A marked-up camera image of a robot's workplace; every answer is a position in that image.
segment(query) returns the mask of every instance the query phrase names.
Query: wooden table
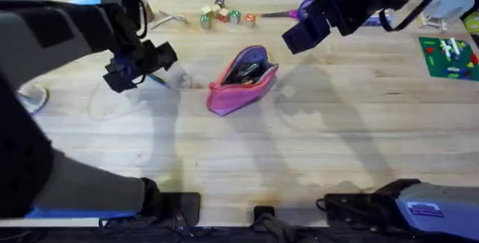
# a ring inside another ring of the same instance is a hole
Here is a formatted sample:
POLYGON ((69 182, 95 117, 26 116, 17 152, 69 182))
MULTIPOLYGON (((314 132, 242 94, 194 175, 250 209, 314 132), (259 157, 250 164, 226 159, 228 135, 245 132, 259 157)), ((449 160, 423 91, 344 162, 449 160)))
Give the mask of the wooden table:
MULTIPOLYGON (((244 15, 301 1, 226 4, 244 15)), ((275 206, 292 224, 322 225, 314 201, 325 193, 372 190, 399 178, 479 185, 479 84, 429 76, 418 37, 438 37, 436 30, 334 31, 317 48, 292 55, 281 34, 293 19, 258 18, 253 29, 216 20, 204 30, 200 8, 214 0, 149 2, 191 22, 167 22, 148 34, 178 54, 168 80, 186 82, 173 90, 147 80, 115 93, 102 79, 110 52, 38 78, 51 99, 35 120, 71 158, 149 177, 162 191, 200 192, 204 226, 248 225, 254 205, 275 206), (227 117, 208 111, 208 83, 252 44, 280 64, 274 88, 227 117)), ((472 41, 460 23, 447 36, 472 41)))

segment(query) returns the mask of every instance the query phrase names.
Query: blue label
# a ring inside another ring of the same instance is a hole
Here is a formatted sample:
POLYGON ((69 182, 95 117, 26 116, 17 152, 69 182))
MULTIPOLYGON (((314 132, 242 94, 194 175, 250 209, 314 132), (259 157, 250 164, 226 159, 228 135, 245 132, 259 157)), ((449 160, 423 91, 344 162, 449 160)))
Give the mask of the blue label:
POLYGON ((443 218, 441 209, 433 203, 425 202, 408 202, 407 207, 411 214, 418 216, 428 216, 428 217, 437 217, 443 218))

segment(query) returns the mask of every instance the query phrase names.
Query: cable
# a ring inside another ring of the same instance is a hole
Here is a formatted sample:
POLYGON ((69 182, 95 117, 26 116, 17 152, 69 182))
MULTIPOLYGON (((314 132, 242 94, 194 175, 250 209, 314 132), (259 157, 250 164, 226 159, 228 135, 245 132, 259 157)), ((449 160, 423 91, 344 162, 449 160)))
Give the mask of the cable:
POLYGON ((385 9, 379 12, 379 21, 382 27, 388 31, 401 31, 406 28, 433 0, 423 0, 396 28, 392 28, 386 19, 385 9))
POLYGON ((143 33, 141 33, 138 38, 139 39, 142 39, 142 38, 145 38, 147 36, 147 33, 148 33, 148 21, 147 21, 147 9, 146 7, 144 6, 144 2, 142 0, 139 0, 140 1, 140 5, 141 5, 141 10, 143 11, 143 23, 144 23, 144 29, 143 29, 143 33))
POLYGON ((324 198, 320 198, 320 199, 316 200, 316 207, 317 207, 320 211, 326 213, 326 208, 320 206, 320 203, 324 203, 324 198))
POLYGON ((22 238, 26 235, 28 235, 29 233, 31 233, 31 231, 25 231, 23 233, 19 233, 17 235, 14 235, 14 236, 8 236, 6 238, 3 238, 3 239, 0 239, 0 242, 5 242, 5 241, 9 241, 9 240, 12 240, 12 239, 19 239, 19 238, 22 238))

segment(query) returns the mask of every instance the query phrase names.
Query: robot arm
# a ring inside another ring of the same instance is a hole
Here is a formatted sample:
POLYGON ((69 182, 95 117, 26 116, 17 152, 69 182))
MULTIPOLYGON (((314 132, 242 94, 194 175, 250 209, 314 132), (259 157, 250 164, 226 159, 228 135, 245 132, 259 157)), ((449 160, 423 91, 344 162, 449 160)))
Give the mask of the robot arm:
MULTIPOLYGON (((404 22, 392 28, 381 15, 386 31, 405 28, 432 0, 424 2, 404 22)), ((315 0, 306 8, 308 17, 283 34, 284 42, 293 54, 312 49, 337 27, 341 35, 354 33, 377 10, 401 9, 408 0, 315 0)))
POLYGON ((168 43, 155 48, 149 40, 141 42, 146 32, 136 35, 141 4, 140 0, 102 0, 99 5, 0 1, 0 71, 18 88, 77 58, 109 49, 114 57, 104 79, 117 92, 134 88, 134 79, 159 68, 168 70, 177 60, 168 43))
POLYGON ((69 159, 16 100, 21 84, 107 49, 114 57, 103 77, 117 92, 177 60, 168 43, 156 48, 137 36, 139 0, 102 3, 0 1, 0 218, 165 217, 155 182, 69 159))

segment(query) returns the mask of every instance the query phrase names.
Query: wooden toy block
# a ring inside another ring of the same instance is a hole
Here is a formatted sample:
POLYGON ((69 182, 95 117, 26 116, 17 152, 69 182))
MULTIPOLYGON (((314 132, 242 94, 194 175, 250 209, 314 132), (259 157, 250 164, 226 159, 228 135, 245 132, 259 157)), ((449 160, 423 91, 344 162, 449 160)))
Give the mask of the wooden toy block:
POLYGON ((215 0, 215 4, 218 4, 220 7, 225 8, 225 0, 215 0))
POLYGON ((245 17, 246 26, 253 28, 256 25, 256 16, 251 14, 246 14, 245 17))
POLYGON ((203 29, 211 28, 211 19, 208 17, 208 15, 201 15, 200 25, 203 29))
POLYGON ((238 10, 232 10, 230 13, 230 22, 238 24, 241 20, 241 12, 238 10))
POLYGON ((222 7, 220 7, 219 4, 215 4, 212 9, 215 14, 215 18, 218 18, 219 11, 222 10, 222 7))
POLYGON ((218 19, 222 22, 228 22, 230 20, 230 11, 223 8, 219 11, 218 19))
POLYGON ((203 12, 203 15, 208 16, 210 19, 213 19, 215 17, 215 13, 209 6, 202 7, 201 12, 203 12))

